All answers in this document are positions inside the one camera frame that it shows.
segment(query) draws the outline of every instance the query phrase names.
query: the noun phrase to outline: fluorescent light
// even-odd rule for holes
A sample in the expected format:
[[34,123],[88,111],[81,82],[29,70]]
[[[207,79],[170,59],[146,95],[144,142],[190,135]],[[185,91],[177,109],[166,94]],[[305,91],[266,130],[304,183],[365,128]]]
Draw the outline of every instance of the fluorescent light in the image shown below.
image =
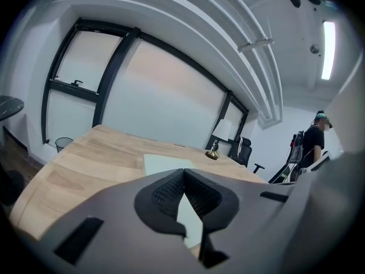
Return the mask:
[[334,22],[325,21],[325,62],[323,64],[322,79],[329,80],[332,73],[336,49],[336,27]]

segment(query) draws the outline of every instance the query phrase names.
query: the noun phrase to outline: black mesh chair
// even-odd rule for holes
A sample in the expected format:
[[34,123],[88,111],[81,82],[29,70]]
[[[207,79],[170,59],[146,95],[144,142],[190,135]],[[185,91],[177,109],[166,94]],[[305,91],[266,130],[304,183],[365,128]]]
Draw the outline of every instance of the black mesh chair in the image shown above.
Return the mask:
[[[249,158],[250,158],[250,155],[252,152],[251,141],[247,138],[243,138],[241,151],[237,157],[237,152],[238,152],[239,146],[240,146],[239,140],[233,141],[232,148],[229,152],[228,157],[231,157],[235,162],[239,163],[240,165],[247,167],[247,165],[249,163]],[[256,163],[255,163],[255,166],[256,166],[256,168],[253,171],[254,174],[258,171],[259,168],[265,169],[263,166],[260,166],[259,164],[256,164]]]

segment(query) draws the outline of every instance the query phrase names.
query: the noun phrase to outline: desk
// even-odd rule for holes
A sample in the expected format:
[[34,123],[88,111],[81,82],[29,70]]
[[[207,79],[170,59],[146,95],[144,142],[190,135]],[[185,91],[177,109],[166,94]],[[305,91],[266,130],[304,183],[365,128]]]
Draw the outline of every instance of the desk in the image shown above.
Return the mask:
[[96,126],[39,171],[15,203],[10,220],[39,240],[56,219],[96,192],[142,178],[144,154],[189,159],[200,170],[264,183],[227,156],[212,160],[204,152]]

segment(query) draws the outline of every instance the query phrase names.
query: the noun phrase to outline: chair headrest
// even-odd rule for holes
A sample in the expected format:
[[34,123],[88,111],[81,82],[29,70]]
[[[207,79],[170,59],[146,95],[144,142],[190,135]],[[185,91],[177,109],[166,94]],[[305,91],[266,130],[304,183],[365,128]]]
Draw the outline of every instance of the chair headrest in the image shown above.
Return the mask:
[[242,145],[244,146],[251,146],[251,140],[250,139],[247,139],[247,138],[243,138],[243,141],[242,141]]

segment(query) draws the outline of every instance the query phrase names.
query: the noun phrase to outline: window handle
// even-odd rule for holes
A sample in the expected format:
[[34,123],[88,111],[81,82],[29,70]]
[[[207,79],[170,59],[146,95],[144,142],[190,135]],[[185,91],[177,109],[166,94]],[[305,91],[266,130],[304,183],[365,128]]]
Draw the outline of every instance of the window handle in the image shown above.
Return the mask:
[[74,82],[71,83],[71,85],[79,86],[78,82],[83,83],[81,80],[75,80]]

